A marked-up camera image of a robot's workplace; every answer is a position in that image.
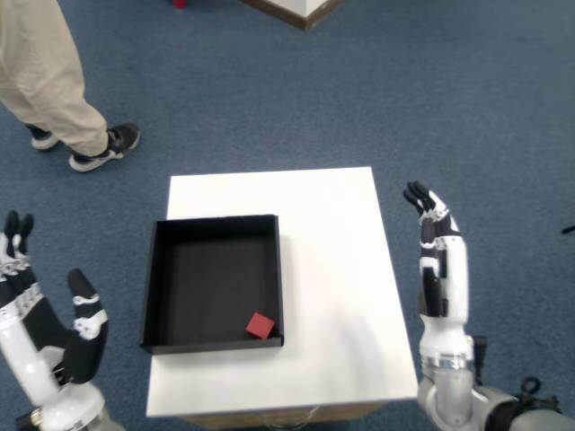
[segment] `khaki pants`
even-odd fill
[[[97,155],[106,121],[84,99],[84,74],[56,0],[0,0],[0,101],[20,121]]]

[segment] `white tabletop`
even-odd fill
[[[148,416],[414,398],[370,168],[174,176],[168,219],[279,216],[283,347],[153,356]]]

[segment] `open box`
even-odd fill
[[[284,342],[276,215],[155,223],[140,346],[152,354]],[[276,322],[255,339],[255,312]]]

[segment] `shoe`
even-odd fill
[[[75,171],[93,171],[110,160],[124,157],[136,148],[139,140],[140,131],[135,124],[122,124],[108,130],[108,148],[103,153],[89,156],[72,152],[68,162]]]
[[[32,132],[32,146],[40,151],[48,151],[54,148],[59,141],[52,132],[47,132],[41,128],[37,128],[32,124],[27,124],[26,127]]]

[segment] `robot finger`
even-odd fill
[[[68,285],[74,296],[75,320],[66,343],[63,365],[69,382],[86,383],[95,376],[102,360],[108,336],[108,316],[100,297],[79,269],[68,274]]]
[[[0,265],[10,265],[15,259],[13,238],[18,233],[20,221],[18,213],[10,211],[4,222],[4,232],[0,236]],[[12,272],[12,268],[3,268],[3,272]]]
[[[414,182],[413,188],[418,191],[418,196],[427,197],[429,201],[428,205],[432,210],[429,212],[429,216],[431,216],[431,218],[435,221],[440,221],[447,216],[449,210],[446,204],[432,190],[428,189],[418,181]]]
[[[420,216],[423,215],[423,204],[408,189],[403,191],[403,197],[417,209]]]
[[[18,243],[18,251],[21,254],[27,255],[28,254],[28,237],[32,232],[32,228],[34,227],[34,217],[32,214],[27,214],[20,222],[18,234],[20,235],[20,241]]]
[[[426,211],[430,211],[435,207],[435,202],[429,198],[429,191],[425,188],[419,181],[412,181],[407,185],[410,192],[417,197],[421,202]]]

